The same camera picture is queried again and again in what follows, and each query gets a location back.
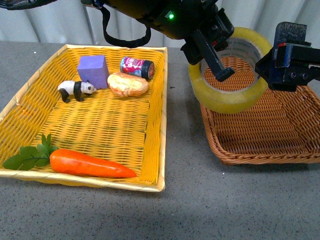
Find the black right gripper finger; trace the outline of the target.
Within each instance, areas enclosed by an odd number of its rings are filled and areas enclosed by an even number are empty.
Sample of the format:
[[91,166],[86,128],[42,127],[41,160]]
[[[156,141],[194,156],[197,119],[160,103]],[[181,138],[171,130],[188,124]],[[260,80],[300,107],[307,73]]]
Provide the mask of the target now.
[[255,64],[269,89],[295,92],[320,80],[320,50],[311,47],[306,34],[306,24],[283,21],[276,26],[273,47]]

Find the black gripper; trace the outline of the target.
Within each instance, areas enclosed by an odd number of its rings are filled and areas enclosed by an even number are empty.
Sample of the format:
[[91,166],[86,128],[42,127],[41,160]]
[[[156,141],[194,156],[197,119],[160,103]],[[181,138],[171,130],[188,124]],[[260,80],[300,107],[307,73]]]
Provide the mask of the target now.
[[233,24],[225,10],[218,9],[215,0],[184,0],[181,6],[186,31],[181,50],[186,59],[191,65],[205,59],[216,80],[224,82],[235,71],[232,67],[225,68],[217,52],[228,46],[227,39],[235,31]]

